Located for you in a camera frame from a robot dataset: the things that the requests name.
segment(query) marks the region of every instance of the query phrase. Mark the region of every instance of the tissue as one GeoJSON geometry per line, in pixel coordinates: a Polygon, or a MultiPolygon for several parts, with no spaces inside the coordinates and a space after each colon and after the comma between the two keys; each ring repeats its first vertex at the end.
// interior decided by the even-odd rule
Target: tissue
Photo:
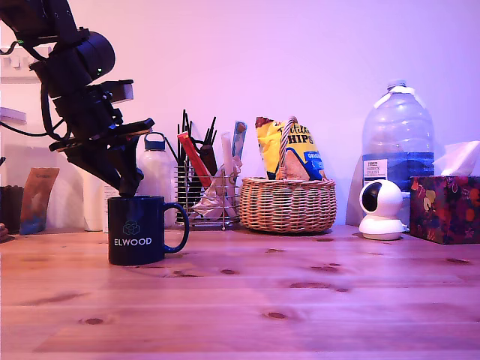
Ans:
{"type": "Polygon", "coordinates": [[[459,142],[445,146],[445,155],[433,162],[442,176],[468,176],[480,154],[480,141],[459,142]]]}

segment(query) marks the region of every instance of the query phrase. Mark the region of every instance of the bottle cap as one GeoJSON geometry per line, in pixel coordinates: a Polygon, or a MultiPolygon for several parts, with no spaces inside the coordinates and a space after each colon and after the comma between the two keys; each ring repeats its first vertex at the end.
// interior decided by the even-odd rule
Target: bottle cap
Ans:
{"type": "Polygon", "coordinates": [[[395,79],[388,82],[387,90],[392,90],[395,86],[407,86],[407,81],[403,79],[395,79]]]}
{"type": "Polygon", "coordinates": [[[160,151],[160,152],[164,152],[165,151],[165,136],[162,134],[162,133],[156,133],[156,132],[151,132],[151,133],[147,133],[145,135],[145,150],[147,151],[160,151]],[[151,141],[151,140],[148,140],[147,139],[147,136],[148,135],[151,135],[151,134],[159,134],[163,137],[163,140],[155,140],[155,141],[151,141]]]}

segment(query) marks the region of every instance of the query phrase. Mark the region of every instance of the yellow chip bag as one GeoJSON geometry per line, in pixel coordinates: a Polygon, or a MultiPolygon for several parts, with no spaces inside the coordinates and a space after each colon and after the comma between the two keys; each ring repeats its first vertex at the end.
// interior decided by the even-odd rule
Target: yellow chip bag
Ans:
{"type": "MultiPolygon", "coordinates": [[[[280,141],[285,122],[258,117],[255,121],[260,154],[271,180],[276,179],[280,160],[280,141]]],[[[286,178],[310,180],[326,179],[323,162],[315,146],[314,138],[305,126],[295,123],[290,128],[286,146],[286,178]]]]}

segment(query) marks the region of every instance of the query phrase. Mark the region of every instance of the shelf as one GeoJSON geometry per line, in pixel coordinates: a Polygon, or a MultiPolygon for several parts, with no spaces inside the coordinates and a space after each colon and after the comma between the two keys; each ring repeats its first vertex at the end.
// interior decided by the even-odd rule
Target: shelf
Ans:
{"type": "Polygon", "coordinates": [[[7,107],[0,107],[0,120],[24,125],[27,123],[27,114],[18,110],[8,109],[7,107]]]}

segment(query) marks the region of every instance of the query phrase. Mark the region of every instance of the mug handle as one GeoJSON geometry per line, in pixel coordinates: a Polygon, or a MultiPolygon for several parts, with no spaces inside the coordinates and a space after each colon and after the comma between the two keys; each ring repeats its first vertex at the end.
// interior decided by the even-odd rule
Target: mug handle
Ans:
{"type": "Polygon", "coordinates": [[[190,232],[190,221],[188,221],[187,212],[183,209],[183,207],[180,204],[177,204],[176,202],[167,202],[166,204],[163,205],[163,213],[165,213],[165,210],[168,210],[168,209],[179,210],[184,220],[183,239],[181,240],[181,243],[175,247],[170,247],[165,244],[163,245],[165,254],[174,254],[174,253],[178,253],[187,244],[188,233],[190,232]]]}

